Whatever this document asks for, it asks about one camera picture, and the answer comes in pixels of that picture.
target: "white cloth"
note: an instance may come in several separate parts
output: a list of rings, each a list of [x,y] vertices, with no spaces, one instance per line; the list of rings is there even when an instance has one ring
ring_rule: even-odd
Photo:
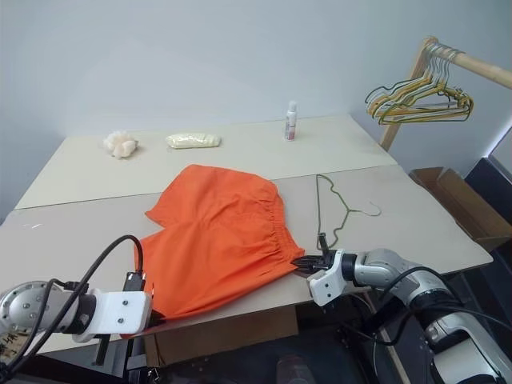
[[[219,146],[221,138],[216,134],[172,134],[166,137],[171,148],[207,148]]]

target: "orange shorts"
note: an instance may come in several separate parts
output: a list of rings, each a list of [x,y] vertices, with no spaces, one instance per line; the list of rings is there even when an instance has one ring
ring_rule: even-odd
[[[146,292],[166,319],[218,308],[295,269],[304,255],[285,226],[277,187],[254,174],[188,166],[148,218]]]

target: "cardboard box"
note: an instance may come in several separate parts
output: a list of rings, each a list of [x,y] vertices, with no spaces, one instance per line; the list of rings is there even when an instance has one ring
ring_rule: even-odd
[[[168,366],[297,333],[295,306],[221,318],[144,336],[147,365]]]
[[[512,238],[512,226],[460,176],[442,167],[413,170],[409,176],[426,188],[459,226],[485,250]]]

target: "green wire hanger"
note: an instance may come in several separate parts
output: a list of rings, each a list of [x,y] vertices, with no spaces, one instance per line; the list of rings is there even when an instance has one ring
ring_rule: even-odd
[[[320,232],[322,231],[322,216],[321,216],[321,213],[320,213],[320,188],[318,186],[318,180],[320,178],[323,178],[323,179],[328,181],[328,183],[330,184],[330,191],[333,194],[335,194],[336,196],[339,197],[340,202],[342,202],[343,206],[346,208],[346,215],[343,218],[342,224],[339,227],[333,229],[334,241],[333,241],[332,244],[328,245],[328,248],[332,248],[338,242],[338,240],[339,240],[338,232],[343,229],[343,227],[345,226],[346,220],[349,218],[350,214],[356,214],[356,213],[365,214],[366,216],[370,216],[372,218],[381,215],[381,213],[382,213],[381,208],[379,206],[376,206],[372,202],[369,202],[369,203],[372,206],[377,207],[377,209],[378,209],[378,212],[376,214],[369,214],[369,213],[365,212],[364,210],[353,210],[352,208],[349,208],[349,206],[346,204],[345,200],[343,200],[343,197],[340,195],[340,193],[337,192],[336,190],[334,190],[334,183],[333,183],[333,181],[330,178],[328,178],[327,176],[323,175],[323,174],[317,174],[316,175],[316,183],[317,183],[317,208],[318,208],[318,231],[317,231],[318,234],[320,234]],[[322,250],[318,240],[317,240],[317,250]]]

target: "wire hanger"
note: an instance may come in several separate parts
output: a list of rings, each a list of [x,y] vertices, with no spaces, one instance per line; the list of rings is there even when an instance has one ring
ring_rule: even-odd
[[[437,51],[444,51],[441,58]],[[426,68],[419,78],[397,82],[392,87],[381,86],[372,90],[365,99],[366,111],[379,124],[397,124],[403,122],[460,122],[470,116],[473,99],[461,89],[447,86],[450,78],[451,60],[459,54],[442,44],[432,42],[427,45],[424,54]],[[438,95],[447,100],[420,104],[418,101]]]

